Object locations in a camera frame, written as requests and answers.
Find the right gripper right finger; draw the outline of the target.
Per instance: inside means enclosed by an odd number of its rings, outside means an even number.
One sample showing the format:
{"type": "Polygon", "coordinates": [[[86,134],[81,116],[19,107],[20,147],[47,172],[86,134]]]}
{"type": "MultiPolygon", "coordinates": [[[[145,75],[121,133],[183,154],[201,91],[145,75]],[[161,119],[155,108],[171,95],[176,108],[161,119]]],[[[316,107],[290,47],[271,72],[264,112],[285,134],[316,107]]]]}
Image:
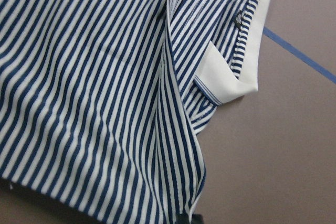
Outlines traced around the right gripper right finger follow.
{"type": "Polygon", "coordinates": [[[192,215],[191,224],[204,224],[204,218],[202,215],[192,215]]]}

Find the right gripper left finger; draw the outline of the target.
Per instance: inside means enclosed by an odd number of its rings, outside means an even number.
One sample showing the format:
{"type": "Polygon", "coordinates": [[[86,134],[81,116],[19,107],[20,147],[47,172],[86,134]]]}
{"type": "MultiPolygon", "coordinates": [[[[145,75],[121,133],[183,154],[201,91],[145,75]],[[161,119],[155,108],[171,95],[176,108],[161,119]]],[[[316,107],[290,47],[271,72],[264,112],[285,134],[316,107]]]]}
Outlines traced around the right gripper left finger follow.
{"type": "Polygon", "coordinates": [[[176,224],[189,224],[189,217],[188,215],[177,215],[176,216],[176,224]]]}

